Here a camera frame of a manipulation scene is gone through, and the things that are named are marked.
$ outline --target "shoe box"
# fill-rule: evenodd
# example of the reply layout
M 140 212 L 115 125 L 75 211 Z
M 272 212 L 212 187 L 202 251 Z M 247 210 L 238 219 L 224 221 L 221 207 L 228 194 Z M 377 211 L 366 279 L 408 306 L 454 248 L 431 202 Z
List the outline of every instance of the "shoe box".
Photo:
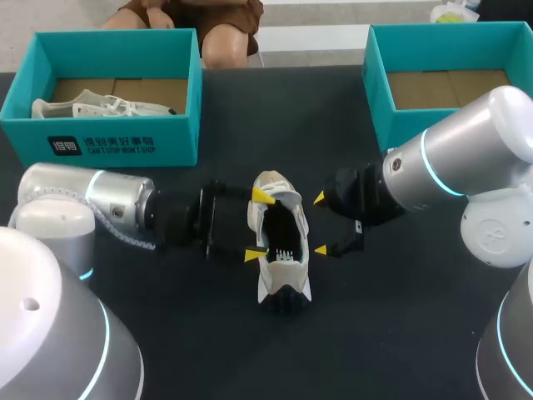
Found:
M 362 77 L 385 152 L 499 86 L 533 97 L 533 32 L 524 22 L 374 25 Z
M 83 89 L 155 103 L 168 116 L 31 119 L 32 103 Z M 0 112 L 24 166 L 180 167 L 197 163 L 202 65 L 194 29 L 38 32 Z

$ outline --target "brown shorts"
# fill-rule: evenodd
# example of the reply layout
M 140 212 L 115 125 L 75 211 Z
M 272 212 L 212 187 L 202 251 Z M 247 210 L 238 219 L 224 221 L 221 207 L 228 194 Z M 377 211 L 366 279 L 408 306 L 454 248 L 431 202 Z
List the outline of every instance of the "brown shorts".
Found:
M 122 8 L 132 10 L 148 27 L 150 26 L 142 0 L 131 0 Z M 172 18 L 176 28 L 195 28 L 200 49 L 209 31 L 216 25 L 227 23 L 248 34 L 248 55 L 257 53 L 258 46 L 253 35 L 259 29 L 259 18 L 263 14 L 263 5 L 259 0 L 248 0 L 248 3 L 242 6 L 207 7 L 183 4 L 180 0 L 169 0 L 162 7 L 162 11 Z

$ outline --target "shoe opening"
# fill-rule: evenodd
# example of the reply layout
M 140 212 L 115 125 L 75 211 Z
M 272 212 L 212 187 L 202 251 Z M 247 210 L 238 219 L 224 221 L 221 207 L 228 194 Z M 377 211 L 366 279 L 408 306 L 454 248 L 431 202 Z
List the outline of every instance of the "shoe opening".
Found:
M 268 206 L 263 219 L 263 234 L 268 241 L 266 260 L 301 263 L 301 235 L 295 216 L 281 202 Z

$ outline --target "white sneaker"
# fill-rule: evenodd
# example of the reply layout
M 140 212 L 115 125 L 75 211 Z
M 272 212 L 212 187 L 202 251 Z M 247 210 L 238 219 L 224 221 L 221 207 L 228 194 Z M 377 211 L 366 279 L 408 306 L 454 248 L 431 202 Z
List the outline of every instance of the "white sneaker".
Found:
M 99 118 L 176 115 L 169 107 L 148 102 L 129 102 L 115 96 L 101 96 L 90 90 L 70 102 L 45 102 L 38 98 L 32 105 L 32 118 Z
M 268 248 L 268 254 L 259 257 L 257 301 L 262 303 L 269 294 L 274 295 L 287 285 L 311 301 L 309 226 L 301 195 L 276 171 L 262 172 L 254 187 L 276 199 L 274 205 L 248 203 L 248 227 L 257 234 L 257 246 Z

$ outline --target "yellow fingertip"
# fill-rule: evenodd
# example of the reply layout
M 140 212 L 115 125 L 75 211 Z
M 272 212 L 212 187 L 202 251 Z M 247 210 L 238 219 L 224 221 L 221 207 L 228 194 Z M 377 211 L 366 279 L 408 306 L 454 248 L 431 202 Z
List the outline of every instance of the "yellow fingertip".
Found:
M 327 256 L 326 245 L 320 246 L 319 248 L 315 249 L 315 253 L 319 253 L 319 254 L 322 254 L 323 256 Z
M 247 263 L 248 261 L 266 256 L 267 254 L 268 254 L 268 249 L 263 250 L 260 248 L 247 248 L 247 250 L 244 253 L 244 262 Z
M 252 201 L 254 203 L 274 204 L 276 199 L 263 192 L 259 187 L 252 189 Z
M 324 201 L 324 191 L 322 190 L 318 197 L 316 198 L 315 202 L 313 204 L 317 205 L 318 203 Z

